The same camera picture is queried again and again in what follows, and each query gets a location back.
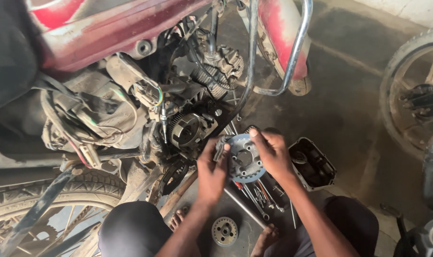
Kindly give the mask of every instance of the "concrete floor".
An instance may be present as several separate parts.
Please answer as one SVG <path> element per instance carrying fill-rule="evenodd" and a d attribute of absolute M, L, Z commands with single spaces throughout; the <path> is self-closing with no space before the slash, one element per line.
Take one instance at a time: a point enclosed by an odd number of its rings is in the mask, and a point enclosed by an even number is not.
<path fill-rule="evenodd" d="M 419 225 L 433 215 L 421 202 L 421 162 L 404 153 L 385 131 L 379 118 L 378 94 L 383 70 L 396 50 L 425 28 L 350 0 L 314 1 L 308 35 L 312 90 L 306 96 L 289 91 L 277 97 L 252 94 L 242 110 L 239 131 L 250 124 L 279 129 L 291 144 L 308 137 L 327 154 L 338 170 L 336 185 L 328 191 L 357 198 L 378 217 L 378 256 L 392 256 L 399 233 L 394 218 L 379 211 L 387 203 L 404 213 L 407 226 Z M 239 49 L 248 59 L 248 33 L 229 4 L 220 19 L 218 44 Z M 255 84 L 279 88 L 273 69 L 256 60 Z M 329 192 L 314 193 L 323 198 Z M 182 205 L 196 198 L 197 181 Z M 200 238 L 203 256 L 248 256 L 260 228 L 224 195 L 209 224 L 228 216 L 239 226 L 237 242 L 228 248 L 215 245 L 206 229 Z M 283 232 L 291 226 L 290 212 L 273 218 Z"/>

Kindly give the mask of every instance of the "motorcycle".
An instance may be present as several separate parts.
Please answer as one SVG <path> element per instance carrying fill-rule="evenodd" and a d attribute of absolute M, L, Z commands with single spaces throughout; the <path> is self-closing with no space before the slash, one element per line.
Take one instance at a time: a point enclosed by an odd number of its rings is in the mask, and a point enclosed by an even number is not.
<path fill-rule="evenodd" d="M 225 0 L 0 2 L 0 256 L 97 255 L 100 222 L 71 233 L 80 222 L 150 186 L 153 203 L 173 192 L 252 91 L 310 90 L 311 0 L 301 0 L 302 16 L 292 0 L 235 2 L 249 32 L 247 65 L 217 44 Z M 210 30 L 201 27 L 208 16 Z M 280 89 L 254 85 L 257 51 Z M 176 60 L 195 67 L 187 74 Z M 65 228 L 50 228 L 70 206 Z"/>

